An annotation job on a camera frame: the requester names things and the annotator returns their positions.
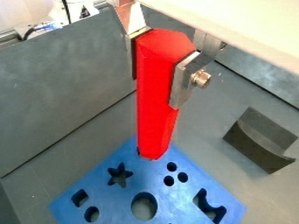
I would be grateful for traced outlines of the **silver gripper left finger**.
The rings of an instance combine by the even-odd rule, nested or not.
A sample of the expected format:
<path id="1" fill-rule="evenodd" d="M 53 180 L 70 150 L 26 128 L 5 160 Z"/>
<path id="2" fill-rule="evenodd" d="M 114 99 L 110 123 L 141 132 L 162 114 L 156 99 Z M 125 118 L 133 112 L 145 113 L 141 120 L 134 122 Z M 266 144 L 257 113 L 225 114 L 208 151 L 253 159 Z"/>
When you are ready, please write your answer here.
<path id="1" fill-rule="evenodd" d="M 116 15 L 124 29 L 125 49 L 132 79 L 136 79 L 136 39 L 150 31 L 145 25 L 141 4 L 136 0 L 116 0 Z"/>

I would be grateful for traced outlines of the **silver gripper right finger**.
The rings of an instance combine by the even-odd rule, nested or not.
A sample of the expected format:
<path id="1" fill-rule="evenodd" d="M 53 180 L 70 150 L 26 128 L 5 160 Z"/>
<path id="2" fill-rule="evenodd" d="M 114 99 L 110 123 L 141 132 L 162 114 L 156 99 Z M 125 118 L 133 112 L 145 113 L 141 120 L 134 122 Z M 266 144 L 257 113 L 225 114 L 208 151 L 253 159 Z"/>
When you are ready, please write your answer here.
<path id="1" fill-rule="evenodd" d="M 194 87 L 205 88 L 210 83 L 210 75 L 205 66 L 214 60 L 225 47 L 225 43 L 204 31 L 196 30 L 192 43 L 196 50 L 176 64 L 172 75 L 169 106 L 177 109 L 190 97 Z"/>

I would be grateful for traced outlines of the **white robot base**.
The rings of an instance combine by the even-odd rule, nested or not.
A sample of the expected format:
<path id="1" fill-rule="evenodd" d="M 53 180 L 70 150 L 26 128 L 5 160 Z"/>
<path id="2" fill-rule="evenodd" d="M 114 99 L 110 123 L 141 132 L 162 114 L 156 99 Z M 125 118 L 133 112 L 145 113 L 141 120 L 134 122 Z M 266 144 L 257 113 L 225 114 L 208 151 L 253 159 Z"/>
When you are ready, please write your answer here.
<path id="1" fill-rule="evenodd" d="M 61 29 L 64 26 L 98 14 L 96 0 L 52 0 L 53 6 L 46 16 L 14 27 L 21 41 L 45 32 Z"/>

